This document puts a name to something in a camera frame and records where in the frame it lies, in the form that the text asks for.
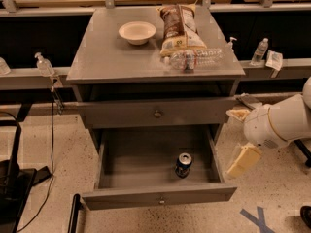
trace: snack bag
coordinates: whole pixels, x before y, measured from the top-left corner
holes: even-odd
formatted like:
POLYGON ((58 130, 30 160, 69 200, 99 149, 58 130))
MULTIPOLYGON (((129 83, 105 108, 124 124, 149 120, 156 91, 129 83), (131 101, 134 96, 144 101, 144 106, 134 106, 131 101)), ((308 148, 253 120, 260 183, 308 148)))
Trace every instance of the snack bag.
POLYGON ((171 5, 158 8, 164 21, 164 41, 160 55, 169 56, 178 50, 206 50, 197 34, 195 5, 171 5))

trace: soda can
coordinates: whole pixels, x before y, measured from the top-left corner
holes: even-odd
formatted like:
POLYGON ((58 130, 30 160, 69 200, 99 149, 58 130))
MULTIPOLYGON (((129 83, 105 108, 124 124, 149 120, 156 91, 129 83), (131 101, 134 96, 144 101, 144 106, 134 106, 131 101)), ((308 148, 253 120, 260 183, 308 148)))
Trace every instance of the soda can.
POLYGON ((176 161, 175 173, 180 178, 185 178, 189 174, 191 164, 192 158, 190 154, 186 152, 181 153, 176 161))

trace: drawer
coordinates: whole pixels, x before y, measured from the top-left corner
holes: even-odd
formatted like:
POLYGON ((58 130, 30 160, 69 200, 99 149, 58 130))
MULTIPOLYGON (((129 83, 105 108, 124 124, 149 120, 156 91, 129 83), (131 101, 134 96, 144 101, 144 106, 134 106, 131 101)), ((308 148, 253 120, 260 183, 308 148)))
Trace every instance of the drawer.
POLYGON ((91 210, 228 201, 236 189, 206 125, 107 129, 99 154, 95 189, 83 194, 91 210), (182 152, 193 159, 183 179, 174 171, 182 152))
POLYGON ((225 123, 233 97, 78 103, 86 128, 225 123))

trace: white bowl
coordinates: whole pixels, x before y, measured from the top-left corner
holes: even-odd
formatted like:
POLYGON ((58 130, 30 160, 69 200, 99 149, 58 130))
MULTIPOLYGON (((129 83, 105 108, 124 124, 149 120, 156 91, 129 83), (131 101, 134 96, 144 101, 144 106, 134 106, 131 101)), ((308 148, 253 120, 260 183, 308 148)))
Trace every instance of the white bowl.
POLYGON ((132 21, 119 29, 121 37, 130 44, 142 45, 148 42, 156 33, 156 28, 145 21, 132 21))

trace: gray cabinet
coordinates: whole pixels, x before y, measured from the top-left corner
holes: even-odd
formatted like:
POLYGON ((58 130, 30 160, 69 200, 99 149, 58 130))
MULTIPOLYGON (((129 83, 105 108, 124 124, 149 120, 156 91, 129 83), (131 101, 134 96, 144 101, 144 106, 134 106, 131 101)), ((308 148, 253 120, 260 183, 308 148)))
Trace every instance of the gray cabinet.
POLYGON ((203 41, 225 58, 183 73, 167 72, 159 57, 155 7, 94 13, 67 77, 99 154, 94 191, 83 194, 90 209, 227 201, 236 189, 224 182, 214 145, 244 71, 209 11, 197 7, 195 19, 203 41), (146 45, 119 37, 132 20, 155 25, 146 45), (182 152, 193 157, 185 179, 174 171, 182 152))

